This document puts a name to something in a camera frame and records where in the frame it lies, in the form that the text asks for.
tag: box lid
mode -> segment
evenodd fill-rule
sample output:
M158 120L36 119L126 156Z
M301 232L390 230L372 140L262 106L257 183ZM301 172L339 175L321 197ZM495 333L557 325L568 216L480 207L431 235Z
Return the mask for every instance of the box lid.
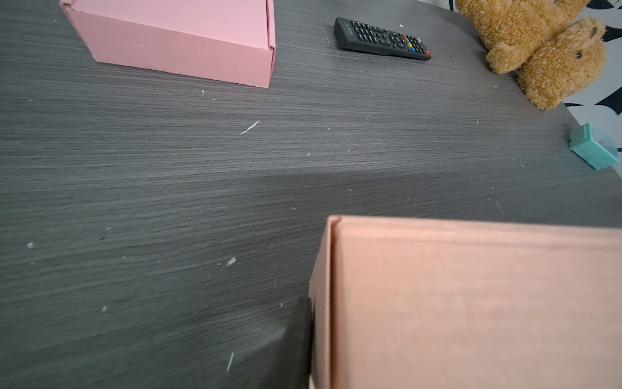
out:
M319 389L613 388L622 230L330 217Z
M272 0L62 0L76 11L270 49Z

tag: white debris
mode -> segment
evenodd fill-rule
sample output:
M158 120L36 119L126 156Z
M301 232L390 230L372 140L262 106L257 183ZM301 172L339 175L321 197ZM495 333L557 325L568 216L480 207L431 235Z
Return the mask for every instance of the white debris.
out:
M231 368L231 363L233 362L233 354L235 354L235 351L231 353L231 357L229 358L229 364L227 365L227 374L229 374L229 369Z
M249 128L246 129L246 131L243 131L240 135L242 134L246 134L248 132L248 130L250 130L251 128L255 127L257 125L257 123L259 123L259 120L257 120L255 123L253 123L252 126L250 126Z
M501 206L499 205L499 202L498 201L495 201L495 202L497 203L497 207L499 207L501 213L503 213L505 215L505 212L503 212L503 209L501 209Z

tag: pink cardboard box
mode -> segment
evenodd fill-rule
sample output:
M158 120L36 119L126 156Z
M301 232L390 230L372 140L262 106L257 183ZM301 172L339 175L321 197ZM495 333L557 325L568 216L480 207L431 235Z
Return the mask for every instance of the pink cardboard box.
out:
M99 62L267 88L272 0L61 0Z

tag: brown teddy bear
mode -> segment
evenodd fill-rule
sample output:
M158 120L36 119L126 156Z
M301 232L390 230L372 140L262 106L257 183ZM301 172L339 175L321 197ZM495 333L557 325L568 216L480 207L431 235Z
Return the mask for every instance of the brown teddy bear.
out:
M543 110L587 87L603 70L605 25L584 17L536 49L521 67L518 85Z
M489 50L494 73L518 69L542 43L568 26L590 0L456 0Z

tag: black object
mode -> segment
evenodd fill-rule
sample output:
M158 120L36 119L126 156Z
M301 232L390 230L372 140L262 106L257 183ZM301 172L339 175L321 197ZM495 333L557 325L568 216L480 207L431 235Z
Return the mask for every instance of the black object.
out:
M395 55L424 61L431 58L430 52L417 37L342 17L335 20L335 38L340 49L378 55Z
M587 8L609 9L609 8L613 8L613 6L607 0L592 0L587 4Z
M298 299L277 355L259 389L308 389L313 324L311 300Z
M613 92L612 94L610 94L609 96L605 97L604 99L600 100L595 105L608 106L616 113L616 115L621 114L622 113L622 87L616 90L615 92Z

